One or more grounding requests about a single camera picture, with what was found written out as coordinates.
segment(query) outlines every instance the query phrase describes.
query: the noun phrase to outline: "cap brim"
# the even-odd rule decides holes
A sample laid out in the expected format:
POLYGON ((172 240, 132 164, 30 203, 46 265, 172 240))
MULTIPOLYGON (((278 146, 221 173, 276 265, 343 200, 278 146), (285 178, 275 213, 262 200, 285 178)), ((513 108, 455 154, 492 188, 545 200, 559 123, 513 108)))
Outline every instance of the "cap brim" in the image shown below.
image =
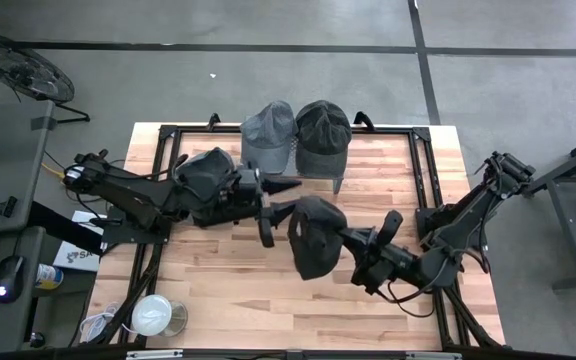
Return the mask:
POLYGON ((295 166, 301 176, 336 179, 342 178, 348 162, 348 149, 333 155, 315 154, 297 143, 295 166))
POLYGON ((290 141, 273 149, 261 149, 250 145, 245 139, 241 141, 241 163, 253 162, 261 172, 281 174, 286 170, 290 157, 290 141))

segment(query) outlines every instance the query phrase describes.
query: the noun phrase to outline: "computer mouse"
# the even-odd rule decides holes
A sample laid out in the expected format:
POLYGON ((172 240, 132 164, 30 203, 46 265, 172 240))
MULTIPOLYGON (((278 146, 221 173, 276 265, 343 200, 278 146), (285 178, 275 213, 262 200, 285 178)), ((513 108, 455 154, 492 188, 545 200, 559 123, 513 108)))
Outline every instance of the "computer mouse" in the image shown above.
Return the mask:
POLYGON ((0 303, 11 303, 21 295, 24 258, 13 255, 0 262, 0 303))

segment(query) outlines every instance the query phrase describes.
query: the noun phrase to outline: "gray concrete floor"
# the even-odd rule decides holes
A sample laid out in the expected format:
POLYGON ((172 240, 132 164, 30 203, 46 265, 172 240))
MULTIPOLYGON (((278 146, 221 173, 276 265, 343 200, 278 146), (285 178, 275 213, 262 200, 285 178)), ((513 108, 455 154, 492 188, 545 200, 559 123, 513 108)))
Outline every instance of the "gray concrete floor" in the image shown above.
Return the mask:
MULTIPOLYGON (((418 4, 429 46, 576 48, 576 1, 418 4)), ((405 0, 0 0, 0 33, 17 40, 414 45, 405 0)), ((48 149, 64 163, 102 148, 124 157, 137 121, 206 121, 213 112, 241 121, 275 99, 295 111, 322 98, 376 123, 428 124, 414 55, 41 53, 75 83, 71 105, 93 117, 52 134, 48 149)), ((442 124, 457 126, 469 173, 499 150, 543 174, 576 145, 576 58, 433 56, 430 68, 442 124)), ((0 103, 15 101, 0 84, 0 103)), ((471 185, 479 179, 472 176, 471 185)), ((576 291, 550 290, 575 275, 576 264, 545 195, 506 202, 488 224, 495 293, 509 345, 576 355, 576 291)), ((37 198, 68 216, 78 208, 47 174, 37 198)), ((64 301, 51 311, 76 307, 76 299, 64 301)), ((53 346, 70 339, 78 315, 71 313, 48 321, 53 346)))

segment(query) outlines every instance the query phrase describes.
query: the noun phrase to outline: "black cap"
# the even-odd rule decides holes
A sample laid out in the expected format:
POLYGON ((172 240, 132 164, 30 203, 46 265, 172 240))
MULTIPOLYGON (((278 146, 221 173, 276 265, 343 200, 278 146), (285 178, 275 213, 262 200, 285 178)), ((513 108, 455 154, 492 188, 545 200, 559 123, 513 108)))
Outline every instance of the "black cap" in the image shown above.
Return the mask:
POLYGON ((295 165, 303 176, 343 177, 352 130, 341 108, 319 100, 297 114, 297 152, 295 165))
POLYGON ((304 196, 297 201, 288 238, 303 280, 322 277, 337 265, 343 245, 338 231, 347 226, 346 216, 326 200, 304 196))

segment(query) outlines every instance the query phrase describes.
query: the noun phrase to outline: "yellow cable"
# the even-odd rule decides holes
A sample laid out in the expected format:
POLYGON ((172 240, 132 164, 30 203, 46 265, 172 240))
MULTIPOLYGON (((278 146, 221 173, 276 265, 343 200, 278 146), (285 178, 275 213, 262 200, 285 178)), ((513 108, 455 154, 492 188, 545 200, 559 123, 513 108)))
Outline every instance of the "yellow cable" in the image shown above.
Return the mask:
POLYGON ((44 163, 41 163, 41 166, 43 166, 44 169, 50 171, 51 173, 53 173, 54 175, 56 175, 58 178, 60 178, 60 179, 63 180, 63 178, 64 178, 64 174, 63 174, 63 173, 61 173, 61 172, 59 172, 59 171, 57 171, 57 170, 55 170, 55 169, 50 168, 48 165, 46 165, 46 164, 44 164, 44 163))

